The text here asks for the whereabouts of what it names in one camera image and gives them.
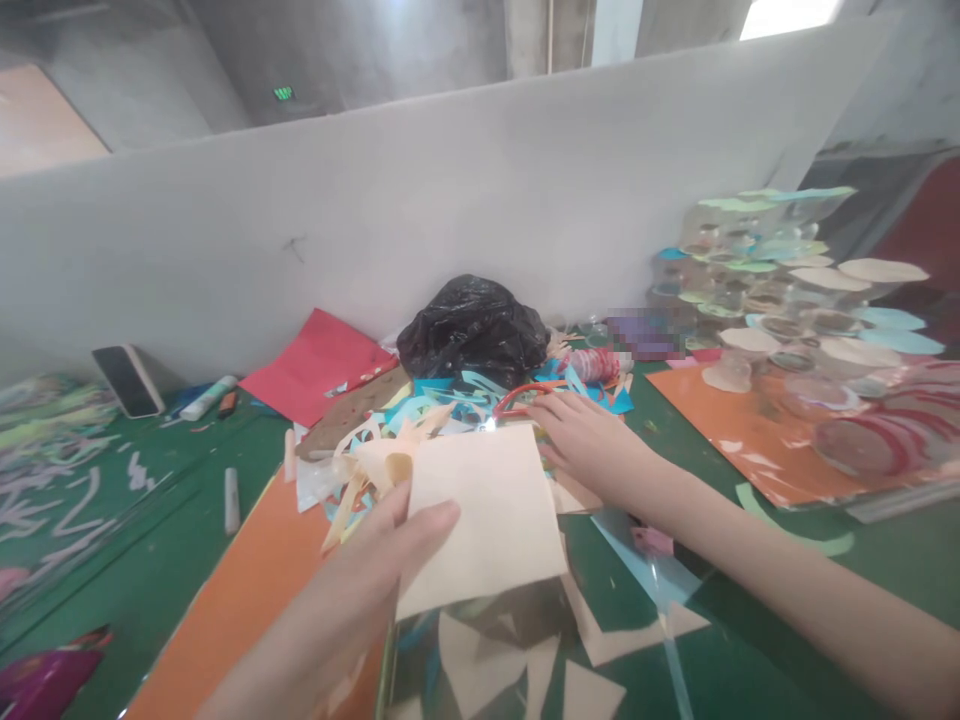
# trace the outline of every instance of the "pink paper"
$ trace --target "pink paper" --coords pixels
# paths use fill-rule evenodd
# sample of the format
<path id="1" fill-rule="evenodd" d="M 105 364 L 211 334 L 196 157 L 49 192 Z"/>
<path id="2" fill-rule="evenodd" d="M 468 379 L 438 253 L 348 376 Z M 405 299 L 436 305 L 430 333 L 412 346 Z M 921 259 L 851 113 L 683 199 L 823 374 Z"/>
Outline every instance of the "pink paper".
<path id="1" fill-rule="evenodd" d="M 656 528 L 630 528 L 633 544 L 644 555 L 651 553 L 673 557 L 673 538 Z"/>
<path id="2" fill-rule="evenodd" d="M 704 348 L 703 350 L 691 350 L 697 362 L 708 363 L 720 359 L 723 354 L 723 348 Z"/>
<path id="3" fill-rule="evenodd" d="M 697 362 L 697 359 L 693 355 L 690 355 L 685 358 L 680 358 L 680 359 L 671 358 L 670 360 L 667 360 L 667 365 L 672 367 L 674 370 L 677 370 L 682 367 L 691 367 L 693 365 L 699 365 L 699 364 L 700 363 Z"/>
<path id="4" fill-rule="evenodd" d="M 284 417 L 313 427 L 337 401 L 397 359 L 333 315 L 314 310 L 280 357 L 240 387 Z"/>

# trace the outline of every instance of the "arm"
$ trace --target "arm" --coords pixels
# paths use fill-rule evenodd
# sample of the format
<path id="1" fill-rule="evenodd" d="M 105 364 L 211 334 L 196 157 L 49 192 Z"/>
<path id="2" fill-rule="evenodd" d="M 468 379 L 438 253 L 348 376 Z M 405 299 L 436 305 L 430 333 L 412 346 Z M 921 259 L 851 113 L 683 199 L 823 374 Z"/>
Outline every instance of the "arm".
<path id="1" fill-rule="evenodd" d="M 534 405 L 555 465 L 713 563 L 896 711 L 960 716 L 956 630 L 748 515 L 591 401 Z"/>
<path id="2" fill-rule="evenodd" d="M 439 549 L 460 517 L 450 501 L 406 520 L 409 498 L 406 482 L 377 503 L 224 678 L 198 720 L 312 717 L 386 629 L 401 574 Z"/>

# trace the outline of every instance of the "green table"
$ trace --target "green table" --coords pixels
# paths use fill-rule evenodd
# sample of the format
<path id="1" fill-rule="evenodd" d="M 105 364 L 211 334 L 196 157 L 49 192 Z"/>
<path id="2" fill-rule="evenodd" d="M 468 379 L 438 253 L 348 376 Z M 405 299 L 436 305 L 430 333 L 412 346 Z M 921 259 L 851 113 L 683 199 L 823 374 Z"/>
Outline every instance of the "green table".
<path id="1" fill-rule="evenodd" d="M 114 639 L 67 720 L 116 718 L 123 712 L 230 544 L 223 529 L 224 470 L 237 468 L 241 516 L 246 517 L 282 459 L 289 423 L 258 412 L 243 391 L 233 416 L 215 418 L 211 411 L 200 422 L 165 428 L 162 417 L 119 418 L 107 434 L 120 437 L 71 476 L 96 466 L 102 478 L 100 492 L 72 523 L 80 524 L 111 517 L 111 511 L 130 504 L 127 467 L 133 452 L 140 453 L 140 464 L 155 480 L 173 473 L 116 537 L 0 626 L 0 665 L 6 665 L 110 624 Z M 56 498 L 59 490 L 66 496 L 64 507 L 73 507 L 85 490 L 65 490 L 68 481 L 60 480 L 47 494 Z M 18 554 L 31 552 L 28 540 L 43 541 L 40 535 L 20 547 L 14 541 L 0 545 L 0 564 L 16 564 Z"/>
<path id="2" fill-rule="evenodd" d="M 745 482 L 744 477 L 641 375 L 666 369 L 665 363 L 636 369 L 638 377 L 631 390 L 636 410 L 627 415 L 628 425 L 661 455 L 737 502 L 735 488 Z M 836 562 L 960 627 L 960 573 L 955 559 L 960 542 L 960 502 L 865 526 L 839 509 L 782 512 L 759 494 L 755 497 L 764 512 L 797 535 L 829 540 L 852 532 L 853 547 L 835 557 Z M 561 517 L 560 524 L 567 539 L 571 570 L 601 626 L 648 626 L 656 618 L 654 602 L 640 589 L 592 520 L 569 515 Z M 562 715 L 563 668 L 570 660 L 627 689 L 618 717 L 679 717 L 664 647 L 647 648 L 593 669 L 572 615 L 563 607 L 562 594 L 558 581 L 545 581 L 513 591 L 471 620 L 476 629 L 489 630 L 487 634 L 496 637 L 499 630 L 492 621 L 500 613 L 515 613 L 514 625 L 524 647 L 560 633 L 560 651 L 543 716 Z M 677 639 L 698 719 L 887 715 L 809 643 L 719 572 L 708 572 L 687 607 L 711 621 L 709 627 Z M 537 627 L 538 623 L 548 627 Z M 401 626 L 400 635 L 407 629 Z M 511 640 L 507 636 L 499 639 Z M 396 655 L 392 698 L 396 702 L 422 694 L 427 698 L 426 717 L 455 718 L 456 704 L 442 670 L 432 686 L 435 689 L 424 692 L 431 682 L 426 680 L 426 668 L 431 663 L 432 640 L 428 636 L 421 646 Z M 488 705 L 481 717 L 522 718 L 523 711 L 517 691 L 509 689 Z"/>
<path id="3" fill-rule="evenodd" d="M 666 365 L 651 363 L 638 368 L 631 391 L 637 410 L 628 416 L 628 424 L 659 453 L 735 501 L 734 488 L 744 482 L 743 476 L 639 376 L 661 369 Z M 110 428 L 124 439 L 93 464 L 104 462 L 115 452 L 113 448 L 129 439 L 134 443 L 131 449 L 141 448 L 144 463 L 152 470 L 154 463 L 157 469 L 164 465 L 168 453 L 183 454 L 170 455 L 167 463 L 171 470 L 181 463 L 182 476 L 161 502 L 152 506 L 148 517 L 125 527 L 102 554 L 0 627 L 0 663 L 6 664 L 104 623 L 112 625 L 116 638 L 68 711 L 68 720 L 115 718 L 122 712 L 213 571 L 229 544 L 223 533 L 224 469 L 238 469 L 246 516 L 280 462 L 282 435 L 289 424 L 258 415 L 248 400 L 244 395 L 237 414 L 226 424 L 211 425 L 202 433 L 190 433 L 191 426 L 186 423 L 160 431 L 160 419 L 119 420 Z M 119 462 L 125 483 L 126 455 Z M 164 473 L 153 474 L 159 478 Z M 835 558 L 837 562 L 960 627 L 957 501 L 869 526 L 861 526 L 835 509 L 781 513 L 762 499 L 760 504 L 785 529 L 809 538 L 828 539 L 852 531 L 854 547 Z M 86 519 L 78 517 L 77 521 Z M 598 619 L 633 612 L 637 626 L 649 624 L 652 601 L 590 519 L 565 517 L 562 527 L 572 555 L 587 558 L 587 562 L 577 562 L 574 557 L 580 579 L 586 576 L 589 581 L 595 576 L 606 582 L 612 577 L 622 591 L 590 593 L 588 599 Z M 549 598 L 555 594 L 547 593 L 545 602 L 553 602 Z M 624 597 L 630 602 L 623 603 Z M 722 575 L 711 575 L 689 607 L 712 622 L 709 628 L 678 640 L 698 718 L 882 716 L 882 710 L 829 662 Z M 568 625 L 564 637 L 561 655 L 589 668 L 583 648 L 575 642 L 575 628 Z M 677 715 L 662 646 L 615 660 L 600 673 L 628 688 L 621 717 Z M 560 716 L 563 688 L 556 678 L 555 671 L 546 717 Z M 500 717 L 522 717 L 519 700 L 511 704 L 504 698 L 503 702 Z"/>

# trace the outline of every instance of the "hand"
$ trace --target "hand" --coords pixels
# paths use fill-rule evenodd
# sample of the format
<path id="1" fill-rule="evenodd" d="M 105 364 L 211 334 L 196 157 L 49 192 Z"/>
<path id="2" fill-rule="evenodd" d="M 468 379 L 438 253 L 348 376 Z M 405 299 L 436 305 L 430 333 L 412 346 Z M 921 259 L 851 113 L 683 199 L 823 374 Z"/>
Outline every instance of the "hand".
<path id="1" fill-rule="evenodd" d="M 555 467 L 596 493 L 671 533 L 684 494 L 699 483 L 663 459 L 616 415 L 574 392 L 533 401 L 527 412 L 550 436 L 540 452 Z"/>
<path id="2" fill-rule="evenodd" d="M 198 717 L 312 716 L 387 628 L 401 578 L 416 574 L 460 517 L 451 500 L 407 518 L 409 499 L 405 482 L 377 503 Z"/>

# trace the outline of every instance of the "red scissors handle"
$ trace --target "red scissors handle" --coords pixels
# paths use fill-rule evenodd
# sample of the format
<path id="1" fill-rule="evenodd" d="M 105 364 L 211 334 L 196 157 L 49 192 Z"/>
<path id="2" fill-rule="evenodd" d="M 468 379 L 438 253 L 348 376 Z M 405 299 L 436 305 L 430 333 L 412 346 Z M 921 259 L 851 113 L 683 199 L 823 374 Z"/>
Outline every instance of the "red scissors handle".
<path id="1" fill-rule="evenodd" d="M 493 419 L 494 420 L 510 420 L 511 418 L 520 418 L 526 417 L 527 409 L 519 408 L 517 410 L 507 410 L 507 408 L 517 399 L 517 396 L 522 395 L 525 392 L 533 390 L 534 392 L 539 393 L 540 395 L 547 395 L 553 392 L 553 388 L 550 385 L 544 383 L 530 383 L 528 385 L 521 385 L 518 388 L 514 388 L 506 395 L 503 396 L 503 400 L 497 403 L 496 407 L 493 408 Z"/>

